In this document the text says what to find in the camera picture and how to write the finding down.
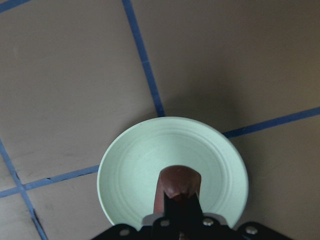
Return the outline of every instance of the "blue tape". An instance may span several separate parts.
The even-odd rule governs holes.
[[[152,72],[152,68],[148,59],[148,55],[147,55],[147,51],[144,45],[144,41],[142,39],[142,35],[139,29],[139,25],[136,19],[136,15],[132,6],[132,3],[130,0],[122,0],[123,6],[124,6],[124,10],[126,13],[126,16],[128,18],[129,24],[130,24],[130,28],[132,31],[132,35],[135,41],[135,45],[136,48],[138,50],[139,53],[139,57],[142,63],[142,67],[144,70],[144,74],[146,77],[146,80],[148,82],[149,85],[149,89],[151,92],[151,96],[153,99],[153,104],[156,110],[156,113],[158,115],[158,117],[164,117],[165,111],[164,111],[164,107],[162,105],[161,99],[160,99],[160,95],[158,92],[158,88],[156,85],[156,80],[154,77],[154,74]]]
[[[25,190],[31,190],[31,189],[35,189],[35,188],[39,188],[45,185],[50,185],[50,184],[54,184],[54,183],[58,183],[64,180],[69,180],[69,179],[74,179],[80,176],[84,176],[87,174],[93,174],[98,172],[99,169],[99,165],[95,165],[95,166],[91,166],[91,167],[87,167],[84,169],[80,169],[77,171],[72,171],[72,172],[68,172],[68,173],[64,173],[58,176],[53,176],[53,177],[49,177],[49,178],[44,178],[44,179],[40,179],[37,181],[33,181],[30,183],[27,183],[24,185]]]
[[[13,9],[31,0],[8,0],[0,4],[0,13]]]
[[[316,115],[320,115],[320,107],[312,108],[305,111],[300,111],[297,113],[289,114],[286,116],[281,116],[278,118],[274,118],[271,120],[259,122],[253,125],[241,127],[235,130],[227,131],[222,133],[228,139],[239,137],[245,134],[251,134],[257,131],[261,131],[264,129],[272,128],[278,125],[287,124],[290,122],[294,122],[301,119],[306,119],[310,117],[314,117]]]
[[[19,189],[17,187],[10,188],[8,190],[0,191],[0,198],[4,198],[13,194],[20,193]]]
[[[35,225],[36,230],[38,231],[38,233],[39,233],[39,235],[40,235],[42,240],[48,240],[47,236],[46,236],[46,234],[45,234],[45,232],[44,232],[42,226],[40,225],[40,222],[39,222],[39,220],[38,220],[38,218],[36,216],[35,209],[34,209],[32,203],[31,203],[31,201],[29,199],[29,196],[27,195],[27,192],[24,189],[24,186],[22,185],[22,183],[21,183],[21,181],[20,181],[20,179],[19,179],[19,177],[17,175],[15,167],[14,167],[14,165],[13,165],[13,163],[12,163],[12,161],[11,161],[11,159],[10,159],[10,157],[9,157],[9,155],[8,155],[8,153],[7,153],[6,149],[5,149],[5,146],[3,145],[1,139],[0,139],[0,153],[2,155],[2,158],[4,160],[4,163],[5,163],[6,167],[8,168],[8,170],[9,170],[9,172],[10,172],[10,174],[11,174],[11,176],[12,176],[12,178],[13,178],[16,186],[17,186],[16,187],[17,191],[20,192],[20,194],[21,194],[21,196],[22,196],[22,198],[24,200],[24,203],[25,203],[26,207],[28,208],[28,210],[30,212],[30,215],[31,215],[31,218],[32,218],[32,221],[33,221],[33,223]]]

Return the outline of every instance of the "light green plate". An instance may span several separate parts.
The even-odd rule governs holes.
[[[233,227],[248,196],[248,176],[235,147],[212,127],[183,117],[138,123],[106,150],[97,176],[102,209],[112,224],[138,230],[153,213],[159,173],[184,165],[201,174],[199,201],[204,213],[222,215]]]

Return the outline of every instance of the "beige tile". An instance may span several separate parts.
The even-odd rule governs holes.
[[[255,221],[293,239],[320,236],[320,116],[231,139],[249,175],[239,224]]]
[[[16,184],[8,171],[4,159],[0,155],[0,191],[15,188]]]
[[[224,132],[319,106],[319,1],[132,3],[167,116]]]
[[[1,138],[24,184],[99,164],[156,117],[121,1],[33,0],[0,29]]]
[[[0,206],[1,239],[40,240],[20,194],[0,198]]]
[[[96,182],[93,173],[28,191],[49,240],[88,240],[111,227]]]

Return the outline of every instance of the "plate rim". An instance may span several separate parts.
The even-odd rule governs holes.
[[[246,168],[246,165],[240,155],[240,153],[238,152],[238,150],[236,149],[236,147],[232,144],[232,142],[226,138],[221,132],[219,132],[218,130],[216,130],[215,128],[213,128],[212,126],[206,124],[206,123],[203,123],[201,121],[198,121],[198,120],[195,120],[195,119],[192,119],[192,118],[187,118],[187,117],[181,117],[181,116],[163,116],[163,117],[155,117],[155,118],[151,118],[151,119],[147,119],[147,120],[144,120],[144,121],[141,121],[141,122],[138,122],[136,124],[134,124],[133,126],[129,127],[128,129],[126,129],[125,131],[123,131],[120,135],[118,135],[113,141],[112,143],[107,147],[105,153],[103,154],[102,158],[101,158],[101,161],[100,161],[100,164],[99,164],[99,167],[98,167],[98,172],[97,172],[97,178],[96,178],[96,188],[97,188],[97,194],[98,194],[98,199],[99,199],[99,203],[100,203],[100,206],[105,214],[105,216],[107,217],[107,219],[109,220],[109,222],[114,226],[115,223],[112,221],[111,217],[109,216],[106,208],[104,207],[104,204],[103,204],[103,200],[102,200],[102,197],[101,197],[101,191],[100,191],[100,175],[101,175],[101,169],[102,169],[102,166],[103,166],[103,163],[106,159],[106,155],[108,154],[108,152],[110,151],[110,149],[113,147],[113,145],[116,144],[116,142],[122,138],[125,134],[127,134],[128,132],[130,132],[131,130],[143,125],[143,124],[146,124],[148,122],[153,122],[153,121],[163,121],[164,119],[174,119],[174,120],[182,120],[182,121],[189,121],[189,122],[193,122],[195,124],[199,124],[199,125],[202,125],[204,127],[207,127],[209,128],[211,131],[215,132],[216,134],[218,134],[220,137],[222,137],[227,143],[228,145],[233,148],[234,152],[236,153],[237,157],[239,158],[240,160],[240,163],[241,163],[241,167],[243,169],[243,172],[245,173],[244,174],[244,184],[245,184],[245,189],[243,188],[243,191],[244,191],[244,201],[243,201],[243,204],[241,206],[241,211],[239,212],[239,214],[237,215],[236,217],[236,221],[234,224],[230,225],[229,224],[229,227],[234,227],[237,222],[239,221],[241,215],[243,214],[245,208],[246,208],[246,205],[247,205],[247,201],[248,201],[248,196],[249,196],[249,177],[248,177],[248,172],[247,172],[247,168]]]

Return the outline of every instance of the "brown object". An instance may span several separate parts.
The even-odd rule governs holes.
[[[200,185],[201,175],[190,167],[174,165],[164,168],[156,185],[153,213],[164,212],[164,192],[170,199],[179,201],[195,193],[199,196]]]

